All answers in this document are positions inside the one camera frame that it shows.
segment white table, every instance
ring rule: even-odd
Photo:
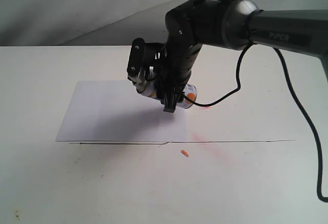
[[[79,80],[126,79],[129,47],[0,48],[0,223],[328,223],[316,196],[316,147],[279,58],[254,46],[242,90],[188,112],[192,141],[54,142]],[[198,101],[235,88],[240,52],[204,47],[190,83]],[[318,59],[283,52],[323,147],[328,195],[328,85]],[[180,150],[186,150],[184,157]]]

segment white sheet of paper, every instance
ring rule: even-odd
[[[187,141],[186,113],[163,111],[128,80],[78,82],[56,141]]]

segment cylindrical can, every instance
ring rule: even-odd
[[[196,101],[197,89],[194,85],[186,84],[183,92],[184,92],[184,95],[187,96],[187,98],[191,99],[192,101]],[[191,102],[189,102],[188,100],[186,100],[185,98],[183,98],[183,101],[181,103],[177,103],[176,105],[181,108],[188,109],[188,108],[192,107],[193,104]]]

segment robotic arm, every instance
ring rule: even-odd
[[[264,11],[250,0],[189,0],[166,14],[165,44],[135,39],[128,79],[137,92],[161,101],[164,111],[189,108],[188,84],[202,45],[242,50],[260,44],[320,58],[328,76],[328,10]]]

